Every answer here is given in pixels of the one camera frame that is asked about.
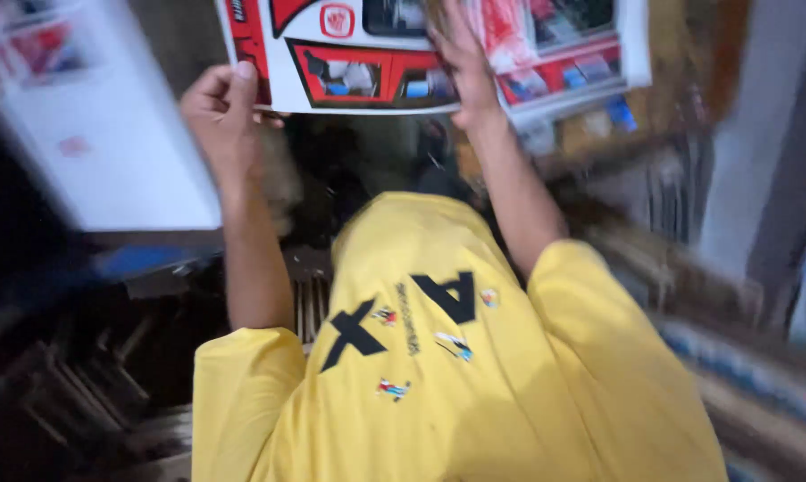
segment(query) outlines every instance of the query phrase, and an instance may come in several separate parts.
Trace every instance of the person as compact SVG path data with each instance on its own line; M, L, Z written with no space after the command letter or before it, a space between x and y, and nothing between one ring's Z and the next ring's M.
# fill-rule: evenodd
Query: person
M220 191L233 332L196 353L192 480L725 480L693 378L568 238L456 1L430 35L527 289L468 205L385 193L334 243L305 359L258 187L256 72L212 68L182 108Z

